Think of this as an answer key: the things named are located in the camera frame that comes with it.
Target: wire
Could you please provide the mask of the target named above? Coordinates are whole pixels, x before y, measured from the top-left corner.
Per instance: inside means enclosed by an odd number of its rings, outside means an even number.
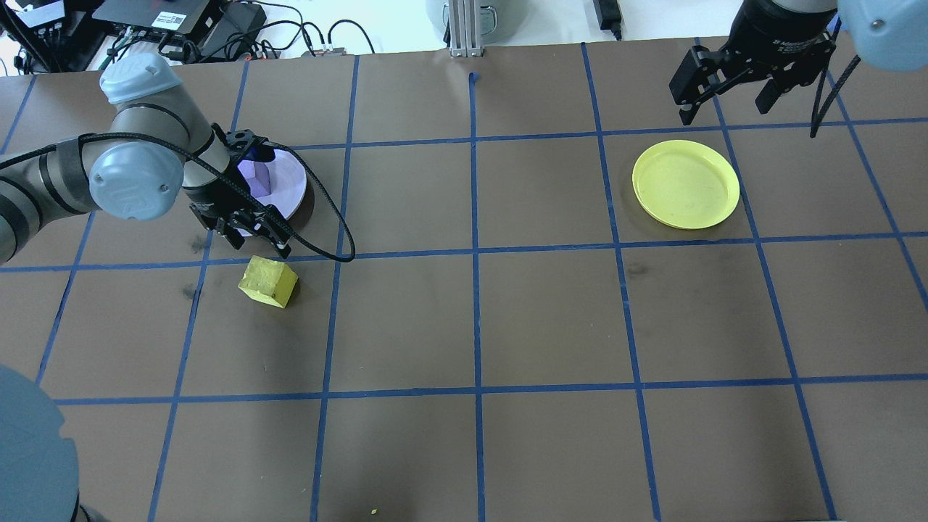
[[[834,31],[831,32],[832,42],[837,43],[839,31],[841,31],[841,17],[838,17],[838,20],[834,22]],[[815,102],[812,105],[812,126],[809,130],[809,137],[815,137],[818,135],[818,129],[821,127],[821,123],[825,120],[825,115],[828,114],[828,110],[831,108],[831,104],[838,96],[838,92],[841,90],[841,87],[844,86],[844,82],[847,81],[847,78],[850,77],[851,72],[854,71],[854,69],[857,67],[857,64],[860,62],[860,57],[854,56],[854,59],[851,60],[851,63],[847,65],[847,69],[844,70],[844,74],[841,75],[842,79],[831,88],[831,92],[825,99],[825,105],[819,109],[818,106],[821,102],[822,91],[825,87],[825,78],[828,76],[828,69],[831,65],[832,56],[833,55],[828,56],[828,59],[825,61],[825,67],[821,70],[821,74],[818,76],[818,87],[816,88],[815,92]]]
[[[119,47],[118,50],[120,50],[120,51],[122,51],[122,52],[120,52],[119,57],[116,58],[116,59],[114,59],[114,61],[119,61],[119,60],[121,60],[122,57],[125,56],[125,53],[129,52],[129,47],[134,46],[135,44],[141,42],[143,38],[144,38],[144,36],[139,35],[139,36],[133,38],[132,42],[129,42],[128,44]]]
[[[208,55],[202,56],[202,57],[200,58],[200,60],[198,61],[198,63],[199,63],[199,62],[203,62],[205,59],[212,58],[212,57],[216,56],[216,55],[219,54],[219,53],[225,53],[226,56],[228,56],[228,49],[229,49],[230,46],[233,46],[234,44],[237,44],[237,43],[243,42],[243,41],[247,42],[249,38],[250,38],[251,40],[253,40],[253,39],[254,39],[253,36],[254,36],[255,34],[257,34],[257,33],[261,32],[261,31],[263,31],[264,29],[267,29],[267,28],[269,28],[269,27],[274,27],[274,26],[276,26],[276,25],[295,25],[295,26],[297,26],[297,27],[299,28],[299,31],[298,31],[296,34],[293,35],[293,38],[290,40],[290,42],[289,42],[286,46],[283,46],[283,47],[275,47],[275,50],[278,50],[278,51],[279,51],[279,50],[286,50],[286,49],[289,49],[290,47],[292,47],[292,46],[296,43],[296,39],[299,38],[301,35],[303,35],[304,38],[307,38],[307,39],[309,38],[309,35],[306,33],[305,26],[304,26],[304,25],[301,25],[301,24],[298,23],[298,22],[295,22],[295,21],[293,21],[293,20],[278,20],[278,21],[273,21],[273,22],[271,22],[271,23],[268,23],[268,24],[266,24],[266,25],[263,25],[262,27],[258,27],[258,28],[252,29],[252,30],[250,30],[250,31],[246,31],[245,33],[233,33],[233,34],[229,35],[228,40],[226,40],[226,43],[225,43],[223,46],[217,48],[216,50],[214,50],[212,53],[210,53],[210,54],[208,54]]]
[[[193,41],[184,38],[181,49],[184,51],[184,63],[196,63],[200,60],[200,48],[197,47],[197,44],[193,43]]]
[[[127,44],[132,39],[132,32],[133,30],[130,27],[129,29],[120,33],[118,37],[113,39],[113,43],[110,44],[110,49],[107,50],[107,57],[103,59],[102,63],[100,63],[100,66],[97,68],[98,71],[103,71],[110,66],[110,64],[116,58],[116,53],[119,52],[117,47]]]
[[[333,23],[332,26],[329,27],[329,45],[332,44],[332,30],[335,29],[335,28],[336,28],[339,24],[341,24],[341,23],[350,23],[350,24],[354,25],[356,28],[360,29],[360,30],[361,30],[361,34],[364,35],[364,39],[367,40],[367,45],[370,47],[370,54],[377,54],[377,51],[374,50],[374,45],[370,43],[370,37],[367,36],[367,31],[365,31],[364,28],[361,27],[361,24],[360,24],[360,23],[358,23],[358,22],[356,22],[356,21],[354,21],[354,20],[341,19],[341,20],[339,20],[339,21]]]
[[[293,156],[296,159],[296,161],[300,163],[300,166],[303,167],[303,170],[306,171],[306,174],[310,177],[310,179],[313,180],[313,183],[317,187],[319,187],[319,191],[322,193],[322,197],[326,200],[326,203],[329,204],[329,208],[332,209],[332,212],[335,213],[335,216],[339,218],[339,224],[342,227],[344,227],[345,238],[348,240],[348,245],[349,245],[348,255],[337,255],[337,254],[332,254],[330,252],[326,252],[325,250],[322,250],[321,248],[307,241],[306,238],[304,238],[302,235],[299,234],[299,232],[297,232],[296,230],[293,229],[293,227],[290,226],[290,223],[288,223],[286,219],[283,219],[283,220],[277,219],[277,216],[273,212],[268,211],[267,205],[264,205],[263,203],[256,200],[254,196],[252,196],[247,190],[243,189],[242,187],[239,187],[234,181],[229,179],[225,174],[223,174],[222,172],[219,172],[218,169],[216,169],[209,163],[206,163],[205,161],[203,161],[200,156],[197,156],[193,152],[190,152],[181,147],[178,147],[174,143],[171,143],[170,141],[163,140],[159,137],[149,136],[147,134],[139,134],[139,133],[134,133],[134,132],[110,132],[110,133],[104,133],[104,134],[85,135],[85,136],[81,136],[78,138],[79,143],[82,145],[85,143],[93,143],[96,141],[108,141],[108,140],[113,140],[113,139],[137,139],[140,141],[147,141],[149,143],[154,143],[155,145],[161,145],[167,150],[170,150],[172,152],[180,154],[181,156],[184,156],[189,161],[196,163],[197,165],[205,169],[207,172],[209,172],[213,176],[216,176],[216,178],[218,178],[220,181],[222,181],[228,187],[230,187],[233,191],[235,191],[249,205],[251,205],[255,209],[261,209],[261,210],[266,211],[267,216],[270,218],[271,221],[274,222],[275,225],[277,225],[278,227],[280,227],[280,229],[282,229],[284,232],[289,234],[299,244],[305,246],[309,250],[312,250],[316,254],[322,255],[323,257],[327,259],[331,259],[332,261],[338,261],[339,263],[349,263],[352,260],[354,260],[354,257],[357,254],[356,248],[354,246],[354,236],[352,236],[351,230],[348,228],[348,224],[345,223],[344,216],[339,211],[338,207],[335,205],[335,202],[332,200],[332,197],[329,196],[329,192],[326,190],[326,187],[322,184],[321,181],[319,181],[319,178],[316,177],[316,173],[313,172],[313,169],[309,168],[309,165],[306,164],[306,161],[303,158],[301,158],[300,155],[297,154],[295,150],[291,149],[290,147],[287,147],[286,145],[281,145],[279,143],[275,143],[273,141],[267,141],[267,140],[264,142],[267,146],[271,147],[272,149],[283,150],[287,152],[288,154],[290,154],[291,156]],[[42,147],[41,149],[24,152],[18,156],[15,156],[13,158],[0,162],[0,171],[12,165],[15,165],[17,163],[26,162],[26,161],[29,161],[30,159],[37,158],[41,156],[42,154],[47,154],[48,152],[54,151],[57,148],[58,148],[57,145],[46,145]]]
[[[283,50],[287,50],[287,49],[291,48],[291,47],[293,46],[293,44],[296,43],[296,38],[297,38],[298,36],[302,36],[302,37],[303,37],[303,42],[306,44],[306,50],[309,51],[309,54],[310,54],[310,55],[315,56],[315,55],[316,55],[316,52],[315,52],[314,49],[313,49],[313,40],[312,40],[312,38],[309,37],[309,33],[306,32],[306,26],[307,26],[307,25],[309,25],[309,26],[311,26],[311,27],[313,27],[313,28],[316,29],[316,32],[319,34],[319,44],[320,44],[320,45],[324,45],[324,44],[326,43],[325,38],[323,38],[323,36],[322,36],[322,30],[320,30],[319,27],[318,27],[317,25],[315,25],[313,22],[311,22],[311,21],[305,21],[305,20],[303,19],[303,12],[302,12],[300,9],[296,8],[296,7],[287,6],[287,5],[284,5],[284,4],[274,4],[274,3],[271,3],[271,2],[262,2],[262,1],[259,1],[259,0],[229,0],[227,4],[225,4],[225,5],[223,5],[222,7],[220,7],[220,10],[222,10],[223,14],[226,13],[226,11],[225,11],[226,7],[227,7],[229,4],[233,4],[233,3],[235,3],[235,4],[257,4],[257,5],[260,5],[260,6],[271,6],[271,7],[284,7],[284,8],[286,8],[286,9],[290,9],[290,10],[292,10],[292,11],[295,11],[296,14],[297,14],[297,16],[300,17],[300,22],[299,22],[299,24],[298,24],[299,30],[298,30],[298,32],[296,33],[296,35],[294,35],[293,38],[290,39],[290,42],[289,42],[286,46],[283,46],[283,47],[273,47],[273,46],[270,44],[270,42],[267,42],[266,40],[264,40],[264,41],[261,42],[260,48],[261,48],[262,51],[265,53],[265,55],[266,55],[266,53],[267,53],[268,50],[270,50],[271,52],[273,52],[273,53],[276,54],[276,53],[279,52],[279,51],[283,51]],[[234,20],[232,20],[232,19],[229,19],[229,21],[231,21],[232,24],[235,25],[236,29],[239,30],[239,35],[241,35],[241,36],[243,36],[243,37],[244,37],[244,36],[247,36],[247,35],[250,35],[251,33],[255,33],[254,31],[248,31],[248,32],[246,32],[244,29],[242,29],[242,28],[241,28]],[[294,21],[292,21],[292,20],[278,20],[278,21],[288,21],[288,22],[293,23],[293,24],[296,24],[296,23],[297,23],[297,22],[294,22]],[[261,29],[259,29],[258,32],[261,31],[261,30],[263,30],[263,29],[265,29],[265,28],[267,28],[267,27],[269,27],[270,25],[272,25],[272,24],[267,24],[267,25],[265,25],[264,27],[262,27]],[[244,41],[246,41],[246,43],[247,43],[248,40],[251,40],[252,54],[256,54],[257,48],[259,47],[258,42],[255,41],[255,38],[247,38],[247,39],[245,39]],[[231,59],[231,57],[228,56],[228,50],[226,51],[226,59]]]
[[[17,163],[27,162],[32,158],[38,158],[39,156],[46,154],[55,150],[57,147],[55,145],[45,145],[41,149],[30,150],[29,152],[23,152],[19,156],[13,156],[12,158],[0,162],[0,170],[3,170],[7,167],[11,167]]]
[[[42,48],[43,41],[32,33],[22,22],[15,11],[6,2],[0,1],[0,26],[5,26],[10,35],[26,49],[27,56],[38,60],[46,72],[63,72],[58,56],[52,52],[48,45]]]
[[[841,88],[844,87],[844,83],[846,83],[847,79],[851,77],[851,73],[854,72],[854,69],[857,68],[859,63],[860,55],[854,55],[854,57],[851,59],[851,62],[847,64],[847,67],[841,74],[841,77],[838,78],[838,81],[834,83],[834,87],[831,88],[831,92],[828,93],[828,97],[825,98],[825,103],[822,105],[821,111],[818,113],[818,117],[812,121],[812,129],[809,131],[809,137],[815,137],[818,134],[818,129],[821,127],[821,123],[825,119],[825,114],[828,113],[828,109],[831,107],[831,104],[834,102],[834,100],[838,98],[838,93],[841,91]]]

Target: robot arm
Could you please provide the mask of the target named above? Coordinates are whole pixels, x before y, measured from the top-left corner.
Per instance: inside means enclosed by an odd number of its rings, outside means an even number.
[[[731,87],[767,80],[755,104],[766,114],[797,85],[828,68],[835,42],[826,31],[840,13],[859,55],[876,67],[911,71],[928,64],[928,2],[923,0],[744,0],[728,41],[695,46],[670,82],[680,120]]]
[[[289,254],[290,234],[279,225],[283,216],[247,198],[248,184],[238,170],[246,156],[274,158],[263,138],[248,131],[227,136],[210,126],[156,55],[120,61],[107,69],[100,86],[116,109],[110,132],[136,139],[76,137],[24,161],[29,153],[0,157],[0,264],[51,221],[98,208],[122,218],[153,219],[171,208],[181,188],[203,226],[236,248],[243,243],[236,227],[247,227],[282,256]],[[194,161],[179,151],[192,151]]]

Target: dark stain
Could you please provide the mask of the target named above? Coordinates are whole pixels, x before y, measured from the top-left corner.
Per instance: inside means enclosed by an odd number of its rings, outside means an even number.
[[[192,282],[184,287],[184,290],[180,291],[184,295],[187,301],[193,301],[193,298],[197,296],[197,285]]]
[[[630,277],[643,276],[651,271],[647,265],[643,265],[641,263],[629,263],[626,270],[628,270],[628,275]]]
[[[200,254],[204,248],[206,248],[206,238],[203,236],[197,236],[190,243],[190,251],[194,254]]]

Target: power adapter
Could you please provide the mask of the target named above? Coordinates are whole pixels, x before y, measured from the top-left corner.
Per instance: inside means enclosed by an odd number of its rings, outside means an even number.
[[[596,20],[603,31],[612,31],[616,40],[622,39],[622,9],[618,0],[593,0]]]

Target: yellow sponge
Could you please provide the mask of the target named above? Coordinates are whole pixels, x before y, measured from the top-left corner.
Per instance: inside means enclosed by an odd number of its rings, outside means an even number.
[[[238,287],[260,303],[283,308],[290,301],[297,276],[284,263],[253,255]]]

